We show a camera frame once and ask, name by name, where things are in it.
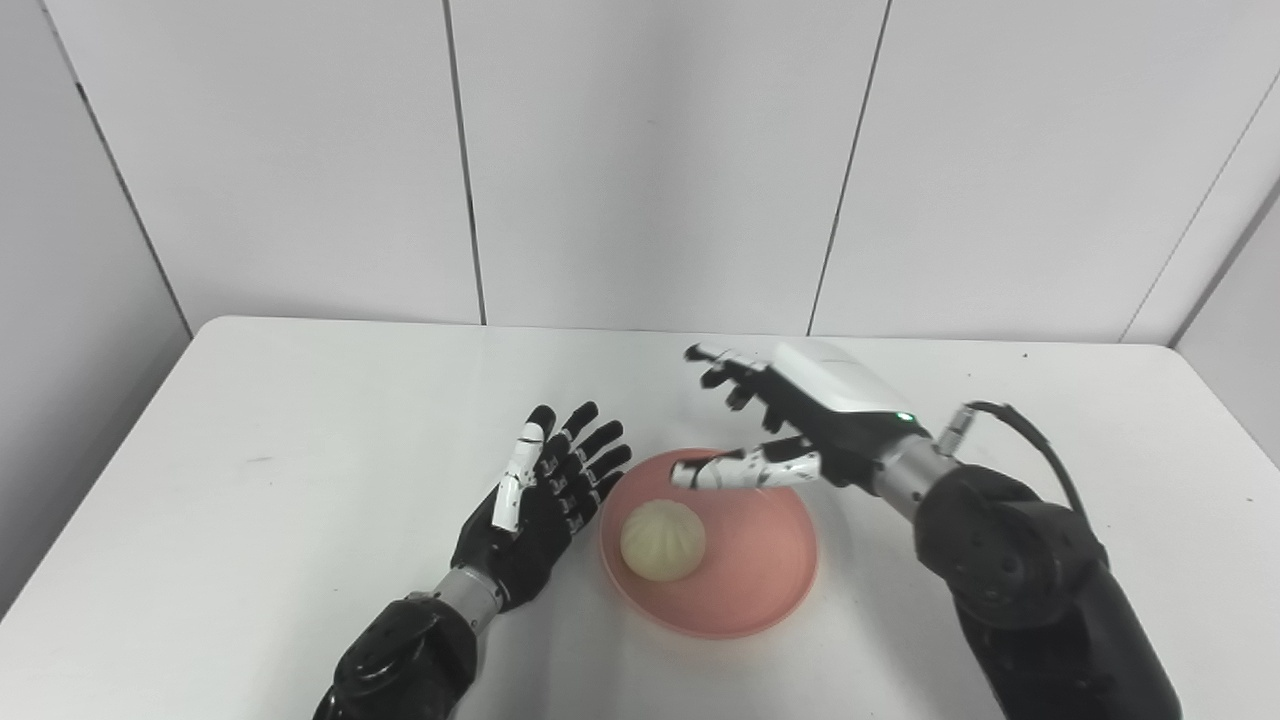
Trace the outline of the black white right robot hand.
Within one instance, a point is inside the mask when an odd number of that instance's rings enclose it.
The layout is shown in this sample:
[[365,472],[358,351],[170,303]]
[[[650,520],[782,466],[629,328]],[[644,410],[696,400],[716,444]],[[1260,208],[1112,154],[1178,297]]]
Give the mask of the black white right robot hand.
[[769,361],[707,343],[690,346],[690,363],[707,363],[701,386],[733,388],[726,405],[740,411],[764,405],[762,425],[796,433],[750,448],[677,461],[672,486],[685,489],[764,489],[826,480],[872,492],[877,471],[900,445],[931,439],[904,401],[856,359],[832,345],[781,343]]

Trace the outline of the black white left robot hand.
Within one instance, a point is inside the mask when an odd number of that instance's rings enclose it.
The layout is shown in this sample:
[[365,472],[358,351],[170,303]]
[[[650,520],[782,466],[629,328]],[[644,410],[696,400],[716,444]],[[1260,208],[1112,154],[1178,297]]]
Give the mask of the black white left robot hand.
[[451,559],[495,598],[497,612],[532,601],[572,539],[602,510],[632,450],[618,420],[598,423],[593,401],[563,421],[536,406],[495,480],[465,521]]

